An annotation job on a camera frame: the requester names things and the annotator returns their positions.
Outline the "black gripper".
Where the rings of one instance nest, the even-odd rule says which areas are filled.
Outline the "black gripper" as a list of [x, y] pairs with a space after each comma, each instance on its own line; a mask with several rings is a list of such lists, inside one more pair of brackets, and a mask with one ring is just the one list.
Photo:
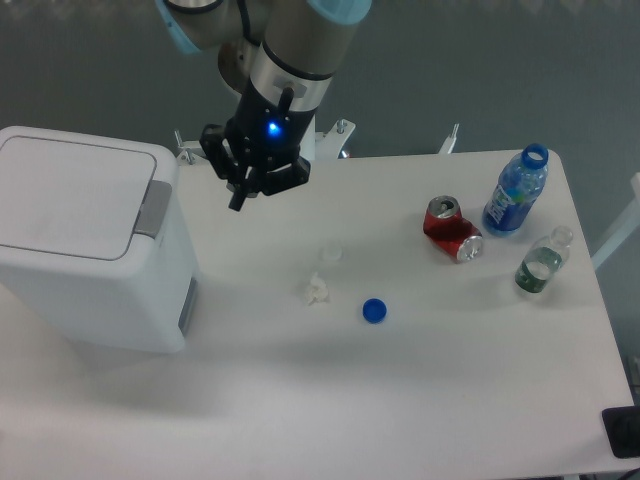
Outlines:
[[[229, 208], [240, 211], [247, 198], [259, 194], [272, 196], [306, 184], [311, 173], [311, 163], [299, 157], [302, 138], [316, 109], [286, 112], [279, 109], [280, 95], [275, 102], [265, 98], [249, 80], [241, 95], [234, 116], [221, 125], [207, 124], [200, 136], [200, 146], [217, 177], [227, 182], [232, 192]], [[232, 155], [224, 146], [229, 143]], [[284, 159], [295, 160], [291, 164], [267, 172], [267, 158], [272, 157], [270, 170], [285, 164]], [[246, 167], [249, 174], [249, 190], [245, 185]]]

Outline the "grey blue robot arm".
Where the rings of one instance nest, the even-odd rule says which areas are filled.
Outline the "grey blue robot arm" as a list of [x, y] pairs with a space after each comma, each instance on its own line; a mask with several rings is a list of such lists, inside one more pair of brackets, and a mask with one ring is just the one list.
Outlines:
[[234, 115], [208, 124], [199, 143], [238, 211], [248, 198], [308, 182], [305, 143], [315, 115], [369, 1], [159, 1], [156, 7], [185, 53], [218, 48], [237, 71]]

